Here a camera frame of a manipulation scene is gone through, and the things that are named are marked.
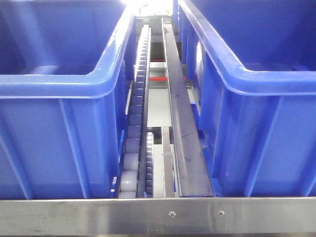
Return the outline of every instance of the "blue plastic bin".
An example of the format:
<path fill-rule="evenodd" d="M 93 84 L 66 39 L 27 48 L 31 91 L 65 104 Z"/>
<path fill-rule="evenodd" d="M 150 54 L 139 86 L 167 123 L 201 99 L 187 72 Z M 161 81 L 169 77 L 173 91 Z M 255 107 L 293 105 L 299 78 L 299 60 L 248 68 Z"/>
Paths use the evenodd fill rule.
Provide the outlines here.
<path fill-rule="evenodd" d="M 179 4 L 217 192 L 316 195 L 316 1 Z"/>
<path fill-rule="evenodd" d="M 0 199 L 107 198 L 134 78 L 117 0 L 0 2 Z"/>

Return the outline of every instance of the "stainless steel frame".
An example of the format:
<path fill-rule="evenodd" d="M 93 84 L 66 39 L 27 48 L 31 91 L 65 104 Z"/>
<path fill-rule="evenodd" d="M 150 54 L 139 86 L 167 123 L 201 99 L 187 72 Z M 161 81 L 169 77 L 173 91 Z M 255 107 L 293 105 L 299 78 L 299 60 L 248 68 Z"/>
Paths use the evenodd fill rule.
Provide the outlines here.
<path fill-rule="evenodd" d="M 0 201 L 0 235 L 316 232 L 316 199 Z"/>

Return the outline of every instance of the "conveyor frame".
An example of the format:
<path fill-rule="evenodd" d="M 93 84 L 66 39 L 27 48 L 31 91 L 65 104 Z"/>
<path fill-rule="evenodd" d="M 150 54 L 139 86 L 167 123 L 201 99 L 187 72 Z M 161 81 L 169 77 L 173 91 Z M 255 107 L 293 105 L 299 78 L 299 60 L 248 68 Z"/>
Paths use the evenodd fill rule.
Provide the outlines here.
<path fill-rule="evenodd" d="M 165 48 L 169 52 L 166 61 L 173 61 L 172 67 L 170 64 L 167 67 L 168 75 L 179 79 L 181 64 L 174 54 L 170 21 L 165 20 L 163 27 Z M 172 110 L 175 91 L 170 90 Z M 183 138 L 179 131 L 173 129 L 176 146 L 180 142 L 177 139 Z M 184 156 L 180 162 L 187 160 Z M 190 188 L 181 189 L 186 178 L 182 175 L 178 170 L 180 193 L 190 193 Z M 310 236 L 316 232 L 315 213 L 316 197 L 2 200 L 0 235 L 301 233 L 300 236 Z"/>

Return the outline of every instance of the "metal guide rail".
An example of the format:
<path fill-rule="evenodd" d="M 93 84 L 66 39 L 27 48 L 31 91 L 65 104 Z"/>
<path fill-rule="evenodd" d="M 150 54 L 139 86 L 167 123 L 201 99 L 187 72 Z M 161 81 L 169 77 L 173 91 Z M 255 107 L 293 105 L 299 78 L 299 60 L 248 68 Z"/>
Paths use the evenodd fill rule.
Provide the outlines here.
<path fill-rule="evenodd" d="M 253 233 L 261 236 L 261 233 L 300 233 L 300 236 L 311 236 L 311 233 L 316 232 L 315 197 L 211 197 L 212 187 L 198 152 L 196 129 L 184 124 L 191 124 L 193 118 L 190 115 L 192 111 L 187 108 L 190 104 L 182 96 L 185 83 L 170 19 L 163 22 L 163 36 L 176 153 L 176 187 L 179 187 L 179 193 L 184 197 L 173 197 L 170 185 L 173 179 L 170 172 L 166 172 L 165 196 L 171 198 L 2 200 L 0 235 Z M 162 130 L 164 153 L 168 154 L 170 147 L 164 144 L 170 143 L 169 130 Z M 147 128 L 146 132 L 143 128 L 142 136 L 145 139 L 142 143 L 145 145 L 140 151 L 138 190 L 134 189 L 134 197 L 141 197 L 149 190 L 145 175 L 148 167 L 146 142 L 153 138 L 146 139 L 146 134 Z M 168 156 L 164 157 L 164 161 L 164 170 L 171 170 L 172 163 Z"/>

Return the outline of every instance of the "steel channel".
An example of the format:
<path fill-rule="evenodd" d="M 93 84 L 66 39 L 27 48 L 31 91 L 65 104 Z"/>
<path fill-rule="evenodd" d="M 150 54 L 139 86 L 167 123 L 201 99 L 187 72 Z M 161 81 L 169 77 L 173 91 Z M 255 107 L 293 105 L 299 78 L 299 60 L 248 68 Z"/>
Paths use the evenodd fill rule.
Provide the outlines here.
<path fill-rule="evenodd" d="M 181 197 L 212 197 L 213 189 L 199 143 L 170 19 L 162 19 L 164 54 Z"/>

